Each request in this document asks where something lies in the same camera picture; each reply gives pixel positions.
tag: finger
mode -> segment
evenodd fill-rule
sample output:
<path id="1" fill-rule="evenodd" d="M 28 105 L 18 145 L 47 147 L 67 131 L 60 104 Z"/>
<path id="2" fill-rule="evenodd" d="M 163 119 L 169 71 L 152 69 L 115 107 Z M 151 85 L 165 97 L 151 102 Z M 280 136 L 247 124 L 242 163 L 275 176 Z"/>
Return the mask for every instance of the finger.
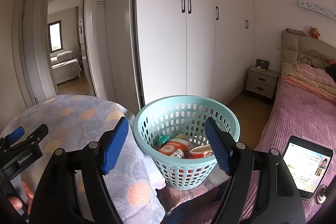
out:
<path id="1" fill-rule="evenodd" d="M 18 210 L 18 209 L 22 208 L 22 202 L 18 198 L 14 198 L 14 197 L 11 196 L 8 199 L 12 203 L 13 207 L 15 208 L 15 210 Z"/>
<path id="2" fill-rule="evenodd" d="M 24 188 L 27 196 L 29 198 L 33 199 L 34 198 L 34 193 L 33 193 L 33 190 L 30 188 L 30 186 L 28 185 L 28 183 L 23 180 L 22 184 L 23 184 L 23 188 Z"/>
<path id="3" fill-rule="evenodd" d="M 33 203 L 33 199 L 28 197 L 28 200 L 27 200 L 27 212 L 28 212 L 28 214 L 30 214 L 30 209 L 32 208 L 32 203 Z"/>

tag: basket rim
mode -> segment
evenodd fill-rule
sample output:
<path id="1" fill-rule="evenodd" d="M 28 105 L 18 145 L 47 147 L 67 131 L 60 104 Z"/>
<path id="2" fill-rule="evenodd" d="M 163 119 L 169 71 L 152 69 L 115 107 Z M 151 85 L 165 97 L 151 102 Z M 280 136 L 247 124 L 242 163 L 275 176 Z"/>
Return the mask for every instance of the basket rim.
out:
<path id="1" fill-rule="evenodd" d="M 167 96 L 167 97 L 163 97 L 160 99 L 157 99 L 155 101 L 150 102 L 148 105 L 145 105 L 136 115 L 135 120 L 134 120 L 134 125 L 133 125 L 133 135 L 134 138 L 138 144 L 138 146 L 140 147 L 141 150 L 143 150 L 147 155 L 149 155 L 150 157 L 154 158 L 157 161 L 160 161 L 161 163 L 167 164 L 167 165 L 172 165 L 172 166 L 186 166 L 186 167 L 191 167 L 194 168 L 197 165 L 206 165 L 206 164 L 211 164 L 212 162 L 217 161 L 215 155 L 211 155 L 209 157 L 205 157 L 205 158 L 200 158 L 200 159 L 178 159 L 178 158 L 174 158 L 171 156 L 167 156 L 164 155 L 162 153 L 160 153 L 159 151 L 155 150 L 154 148 L 152 148 L 143 138 L 141 138 L 141 133 L 140 130 L 138 128 L 138 124 L 139 124 L 139 120 L 143 115 L 143 112 L 150 107 L 153 104 L 156 104 L 157 102 L 160 101 L 165 101 L 167 99 L 171 99 L 171 98 L 178 98 L 178 97 L 185 97 L 185 98 L 199 98 L 199 99 L 204 99 L 207 101 L 211 101 L 213 103 L 216 103 L 218 105 L 220 105 L 221 107 L 224 107 L 233 117 L 234 121 L 235 121 L 235 126 L 238 129 L 238 131 L 236 132 L 237 136 L 234 137 L 235 142 L 238 141 L 239 136 L 240 136 L 240 126 L 239 126 L 239 122 L 238 119 L 236 117 L 236 115 L 225 105 L 223 105 L 222 103 L 213 100 L 211 98 L 206 98 L 206 97 L 202 97 L 202 96 L 196 96 L 196 95 L 174 95 L 174 96 Z"/>

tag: laundry basket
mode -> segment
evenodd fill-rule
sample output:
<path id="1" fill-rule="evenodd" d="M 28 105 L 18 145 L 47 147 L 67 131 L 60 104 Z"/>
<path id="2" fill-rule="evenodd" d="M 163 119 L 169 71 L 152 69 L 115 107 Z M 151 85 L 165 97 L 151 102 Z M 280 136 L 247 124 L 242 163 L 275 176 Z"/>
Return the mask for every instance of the laundry basket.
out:
<path id="1" fill-rule="evenodd" d="M 204 134 L 204 123 L 213 117 L 220 129 L 239 139 L 239 123 L 236 116 L 225 105 L 199 96 L 181 95 L 166 97 L 146 105 L 137 114 L 134 136 L 140 149 L 154 159 L 174 189 L 188 190 L 198 186 L 214 168 L 214 155 L 200 159 L 179 159 L 164 155 L 152 148 L 156 140 L 167 133 L 172 138 L 184 134 L 195 147 L 208 144 Z"/>

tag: wooden floor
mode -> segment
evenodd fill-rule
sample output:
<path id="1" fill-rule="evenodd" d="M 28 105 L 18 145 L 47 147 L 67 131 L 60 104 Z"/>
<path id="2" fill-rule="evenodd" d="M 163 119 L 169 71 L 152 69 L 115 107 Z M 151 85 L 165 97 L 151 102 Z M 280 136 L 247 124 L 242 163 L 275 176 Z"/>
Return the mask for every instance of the wooden floor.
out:
<path id="1" fill-rule="evenodd" d="M 260 140 L 272 107 L 272 104 L 262 98 L 246 96 L 245 92 L 228 105 L 228 108 L 233 111 L 239 121 L 239 140 L 251 149 L 254 149 Z"/>
<path id="2" fill-rule="evenodd" d="M 72 80 L 58 84 L 57 87 L 60 94 L 95 96 L 95 92 L 86 81 L 84 71 L 81 72 L 81 78 L 77 76 Z"/>

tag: quilted bedspread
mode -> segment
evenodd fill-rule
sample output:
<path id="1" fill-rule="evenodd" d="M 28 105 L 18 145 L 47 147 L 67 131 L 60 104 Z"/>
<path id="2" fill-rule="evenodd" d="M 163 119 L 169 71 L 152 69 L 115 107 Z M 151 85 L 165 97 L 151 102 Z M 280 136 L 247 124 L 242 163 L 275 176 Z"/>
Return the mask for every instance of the quilted bedspread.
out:
<path id="1" fill-rule="evenodd" d="M 15 117 L 1 136 L 19 126 L 25 129 L 25 139 L 42 123 L 49 134 L 40 142 L 43 156 L 21 173 L 21 177 L 37 188 L 42 173 L 53 152 L 62 147 L 66 151 L 82 149 L 91 141 L 112 130 L 119 119 L 126 116 L 133 125 L 134 115 L 117 103 L 84 95 L 58 95 L 31 107 Z M 76 175 L 83 216 L 93 220 L 86 200 L 83 179 Z M 155 189 L 165 186 L 165 180 L 152 158 L 137 146 L 131 127 L 115 168 L 104 180 L 111 199 L 125 224 L 159 224 L 165 211 L 156 197 Z"/>
<path id="2" fill-rule="evenodd" d="M 278 81 L 278 92 L 268 123 L 255 150 L 277 148 L 283 153 L 291 135 L 305 137 L 336 151 L 336 105 L 301 88 Z M 336 156 L 321 183 L 328 185 L 336 175 Z M 242 218 L 250 215 L 257 190 L 253 174 Z M 319 209 L 315 197 L 302 200 L 306 220 Z"/>

